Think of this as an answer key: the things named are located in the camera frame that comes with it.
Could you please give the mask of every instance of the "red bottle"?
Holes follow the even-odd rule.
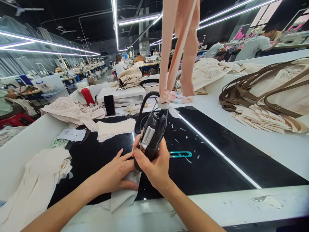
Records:
[[[84,99],[86,100],[87,105],[90,106],[90,103],[94,104],[93,98],[92,98],[90,90],[88,88],[82,89],[81,93],[84,96]]]

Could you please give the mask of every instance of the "worker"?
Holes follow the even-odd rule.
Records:
[[[0,90],[0,120],[13,117],[24,111],[19,104],[11,105],[7,103],[4,97],[16,99],[17,95],[13,89],[9,89],[8,92]]]
[[[116,56],[116,62],[114,64],[114,70],[117,74],[121,73],[122,71],[126,70],[128,67],[121,61],[121,56]]]
[[[272,37],[277,32],[276,27],[268,27],[261,36],[254,37],[250,39],[241,51],[236,56],[235,61],[247,60],[254,58],[256,53],[260,50],[269,51],[275,47],[278,42],[274,42],[273,45],[270,43],[270,37]]]
[[[132,155],[135,156],[138,165],[146,174],[151,185],[172,205],[188,231],[224,232],[225,230],[190,200],[169,177],[170,154],[165,139],[162,138],[161,140],[158,157],[154,162],[150,162],[144,153],[137,148],[140,137],[141,135],[136,136],[132,153],[121,156],[123,151],[121,149],[112,161],[38,216],[22,232],[61,231],[78,211],[97,196],[120,189],[138,190],[135,182],[123,179],[130,171],[135,171],[133,160],[128,160]]]
[[[144,61],[145,62],[145,58],[143,56],[141,56],[140,53],[137,54],[137,57],[135,58],[134,63],[139,62],[139,61]]]
[[[224,44],[227,42],[227,37],[222,37],[220,39],[220,41],[216,44],[214,44],[204,55],[205,58],[214,58],[214,59],[219,59],[218,56],[216,56],[216,54],[218,53],[218,51],[222,51],[225,52],[226,49],[224,47]]]

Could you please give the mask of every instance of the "white t-shirt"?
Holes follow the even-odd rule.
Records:
[[[118,64],[114,65],[114,70],[116,71],[117,75],[120,72],[124,71],[126,68],[127,68],[127,66],[122,61],[119,61]]]
[[[247,60],[255,57],[255,54],[262,50],[271,48],[270,39],[265,36],[257,36],[250,39],[238,53],[235,61]]]
[[[214,58],[220,49],[224,48],[223,44],[214,44],[204,55],[206,58]]]

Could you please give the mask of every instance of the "man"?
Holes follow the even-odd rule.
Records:
[[[4,97],[17,98],[13,89],[9,89],[9,92],[0,90],[0,120],[10,118],[18,113],[21,113],[23,108],[20,105],[12,106],[7,103]]]
[[[222,37],[220,39],[220,41],[218,43],[216,43],[215,45],[213,45],[204,55],[204,57],[206,58],[214,58],[214,59],[218,59],[219,57],[216,56],[216,54],[218,53],[218,51],[222,51],[225,52],[226,49],[224,47],[224,44],[227,42],[227,37]]]
[[[137,54],[137,57],[135,58],[134,63],[139,62],[139,61],[144,61],[145,62],[145,58],[143,56],[141,56],[140,53]]]
[[[254,58],[256,53],[260,50],[271,50],[277,45],[278,42],[275,42],[273,45],[271,45],[269,38],[273,36],[276,32],[277,29],[275,27],[268,27],[261,36],[250,39],[238,53],[235,61]]]

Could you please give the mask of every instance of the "black tabletop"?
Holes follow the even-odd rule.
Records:
[[[182,119],[169,115],[164,137],[169,151],[193,154],[187,159],[170,158],[169,175],[186,195],[309,184],[194,107],[177,110]],[[126,119],[128,117],[119,116],[100,121],[115,123]],[[132,133],[116,135],[102,143],[97,141],[97,136],[97,132],[91,132],[82,142],[68,143],[66,149],[72,156],[73,178],[67,177],[57,184],[49,207],[110,162],[121,148],[124,154],[131,152]],[[89,204],[109,198],[110,193],[103,194]],[[155,198],[162,196],[142,173],[136,200]]]

